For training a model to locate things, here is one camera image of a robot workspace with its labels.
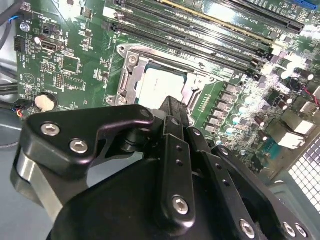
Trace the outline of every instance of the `metal screw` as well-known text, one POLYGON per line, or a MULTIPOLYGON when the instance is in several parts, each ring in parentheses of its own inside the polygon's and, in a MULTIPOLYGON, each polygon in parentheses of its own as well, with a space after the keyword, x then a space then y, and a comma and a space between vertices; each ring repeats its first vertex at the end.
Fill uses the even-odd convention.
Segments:
POLYGON ((84 154, 88 151, 88 145, 80 139, 75 139, 70 142, 70 149, 77 154, 84 154))
POLYGON ((60 128, 52 123, 46 123, 41 126, 41 132, 47 136, 57 136, 60 133, 60 128))
POLYGON ((197 129, 195 129, 195 128, 193 129, 193 132, 194 132, 194 134, 197 135, 197 136, 200 136, 200 135, 201 135, 201 133, 200 133, 197 129))
POLYGON ((113 100, 112 100, 110 97, 107 97, 107 98, 106 98, 106 102, 107 102, 108 104, 112 104, 112 103, 113 103, 113 100))
POLYGON ((134 55, 129 56, 129 63, 135 64, 137 62, 137 57, 134 55))
POLYGON ((248 238, 254 239, 256 234, 252 226, 244 219, 240 220, 240 227, 248 238))
POLYGON ((304 236, 305 238, 308 236, 306 231, 298 223, 295 224, 295 227, 302 236, 304 236))
POLYGON ((173 198, 172 204, 174 209, 181 215, 186 215, 189 211, 188 204, 179 196, 173 198))
POLYGON ((171 122, 173 122, 175 125, 179 126, 180 123, 178 122, 178 120, 175 117, 171 118, 171 122))
POLYGON ((119 105, 125 105, 126 104, 126 100, 123 97, 120 97, 118 100, 118 104, 119 105))
POLYGON ((140 113, 141 113, 143 116, 145 116, 146 118, 149 117, 149 113, 148 113, 148 111, 145 110, 145 109, 142 109, 142 110, 140 111, 140 113))
POLYGON ((293 237, 293 238, 296 237, 296 232, 295 232, 295 230, 294 230, 287 222, 284 221, 284 222, 283 222, 283 226, 284 226, 286 232, 287 232, 291 237, 293 237))
POLYGON ((244 155, 246 155, 247 152, 246 152, 246 150, 241 150, 239 153, 241 156, 244 156, 244 155))
POLYGON ((26 23, 26 22, 22 22, 22 23, 20 23, 20 29, 23 31, 23 32, 25 32, 25 33, 28 33, 28 32, 30 32, 30 26, 29 26, 29 24, 28 23, 26 23))
POLYGON ((221 152, 222 152, 224 155, 226 155, 226 156, 229 155, 228 151, 225 150, 223 147, 221 147, 220 150, 221 150, 221 152))

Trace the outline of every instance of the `capacitor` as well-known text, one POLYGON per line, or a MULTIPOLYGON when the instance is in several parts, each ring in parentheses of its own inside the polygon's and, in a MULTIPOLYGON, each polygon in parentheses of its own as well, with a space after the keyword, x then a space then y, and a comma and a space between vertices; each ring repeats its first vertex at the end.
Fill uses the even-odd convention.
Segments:
POLYGON ((291 76, 292 74, 292 71, 287 71, 287 70, 284 70, 282 68, 280 68, 276 74, 281 78, 281 79, 287 79, 291 76))
POLYGON ((315 75, 308 71, 308 70, 304 70, 304 69, 301 69, 301 68, 298 68, 295 70, 296 73, 300 74, 301 77, 307 79, 307 80, 312 80, 315 78, 315 75))
POLYGON ((284 96, 282 97, 282 100, 283 100, 286 104, 292 104, 292 102, 293 102, 293 99, 292 99, 290 96, 288 96, 288 95, 284 95, 284 96))
POLYGON ((254 120, 260 127, 263 127, 265 125, 265 122, 259 116, 255 116, 254 120))
POLYGON ((236 114, 232 114, 232 115, 230 116, 230 119, 231 119, 231 121, 232 121, 232 123, 233 123, 234 125, 239 124, 239 123, 240 123, 240 120, 241 120, 241 118, 238 117, 238 115, 236 115, 236 114))
POLYGON ((219 136, 216 136, 214 138, 214 143, 215 145, 221 145, 222 144, 221 138, 219 136))
POLYGON ((289 88, 290 90, 296 91, 296 92, 300 91, 301 88, 302 88, 302 85, 301 85, 301 83, 300 83, 300 80, 299 80, 297 77, 292 77, 292 78, 290 79, 290 81, 288 81, 288 83, 287 83, 286 86, 287 86, 287 88, 289 88))
POLYGON ((225 133, 228 135, 234 132, 234 129, 230 124, 225 125, 224 130, 225 130, 225 133))
POLYGON ((35 42, 35 44, 40 44, 43 40, 46 40, 48 37, 47 36, 45 36, 45 35, 39 35, 39 36, 36 36, 35 38, 34 38, 34 42, 35 42))
POLYGON ((288 71, 293 71, 297 67, 297 64, 292 61, 285 60, 283 61, 282 66, 288 71))
POLYGON ((245 105, 243 105, 243 104, 238 104, 237 106, 236 106, 236 109, 239 111, 239 113, 241 113, 241 114, 245 114, 246 112, 247 112, 247 107, 245 106, 245 105))
POLYGON ((287 110, 288 109, 287 104, 282 100, 278 102, 278 107, 281 108, 282 110, 287 110))
POLYGON ((268 140, 268 135, 264 131, 259 130, 258 131, 258 135, 259 135, 259 137, 261 138, 262 141, 265 142, 265 141, 268 140))
POLYGON ((252 102, 254 101, 254 99, 249 95, 249 94, 244 94, 241 97, 242 101, 244 101, 245 104, 252 104, 252 102))

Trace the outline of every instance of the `black bracket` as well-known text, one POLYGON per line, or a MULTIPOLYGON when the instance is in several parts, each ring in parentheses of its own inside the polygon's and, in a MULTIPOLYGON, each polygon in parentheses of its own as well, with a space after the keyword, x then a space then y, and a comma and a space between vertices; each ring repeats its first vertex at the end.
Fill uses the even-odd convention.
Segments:
POLYGON ((52 240, 312 239, 229 149, 210 150, 201 131, 189 126, 183 103, 167 97, 160 115, 127 105, 39 113, 26 120, 12 176, 21 172, 21 159, 37 175, 24 171, 23 184, 14 186, 47 210, 52 204, 44 190, 58 200, 52 240), (81 150, 75 151, 74 140, 84 143, 81 150), (110 160, 135 151, 144 153, 143 160, 85 190, 89 168, 104 161, 96 161, 100 153, 110 160), (124 230, 128 225, 135 235, 124 230))

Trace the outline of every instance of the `chip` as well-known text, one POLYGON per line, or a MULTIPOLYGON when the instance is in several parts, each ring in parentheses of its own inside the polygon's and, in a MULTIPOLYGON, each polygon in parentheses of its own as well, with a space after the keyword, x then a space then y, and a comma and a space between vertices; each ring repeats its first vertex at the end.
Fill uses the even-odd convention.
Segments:
POLYGON ((167 96, 182 102, 184 85, 181 75, 149 68, 136 87, 138 103, 149 109, 159 109, 167 96))
POLYGON ((85 34, 86 37, 91 37, 91 30, 88 30, 88 29, 85 30, 84 34, 85 34))
POLYGON ((277 38, 277 37, 279 36, 279 33, 277 33, 276 31, 271 31, 270 34, 269 34, 269 36, 270 36, 271 38, 277 38))
POLYGON ((109 73, 107 73, 107 72, 104 71, 104 72, 102 73, 102 77, 105 78, 105 79, 107 79, 107 78, 109 77, 109 73))
POLYGON ((264 105, 264 106, 262 107, 262 110, 267 111, 269 108, 270 108, 269 105, 264 105))
POLYGON ((86 19, 90 19, 91 18, 91 13, 92 10, 89 8, 85 8, 84 11, 82 12, 82 15, 86 18, 86 19))
POLYGON ((246 119, 244 119, 244 118, 242 118, 241 120, 240 120, 240 124, 241 125, 246 125, 248 123, 248 120, 246 120, 246 119))
POLYGON ((292 40, 292 39, 291 39, 290 37, 288 37, 288 36, 284 39, 284 41, 285 41, 286 43, 290 43, 291 40, 292 40))

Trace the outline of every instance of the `screw hole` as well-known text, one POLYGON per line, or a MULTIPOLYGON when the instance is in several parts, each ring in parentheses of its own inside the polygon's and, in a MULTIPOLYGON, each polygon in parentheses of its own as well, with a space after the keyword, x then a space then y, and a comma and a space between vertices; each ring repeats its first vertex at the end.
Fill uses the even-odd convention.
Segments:
POLYGON ((215 164, 215 166, 216 166, 216 168, 217 168, 217 169, 219 169, 219 170, 221 170, 221 169, 222 169, 222 166, 221 166, 221 165, 219 165, 218 163, 216 163, 216 164, 215 164))
POLYGON ((173 124, 179 126, 180 125, 180 122, 175 118, 175 117, 172 117, 171 118, 171 122, 173 122, 173 124))
POLYGON ((227 187, 230 187, 230 183, 229 183, 227 180, 223 179, 222 182, 223 182, 223 184, 226 185, 227 187))
POLYGON ((179 145, 177 145, 175 148, 178 150, 178 152, 182 152, 182 147, 180 147, 179 145))
POLYGON ((140 111, 140 113, 141 113, 143 116, 145 116, 146 118, 149 117, 149 113, 148 113, 145 109, 142 109, 142 110, 140 111))
POLYGON ((177 160, 175 161, 175 163, 176 163, 179 167, 182 167, 182 166, 184 165, 184 163, 183 163, 181 160, 179 160, 179 159, 177 159, 177 160))

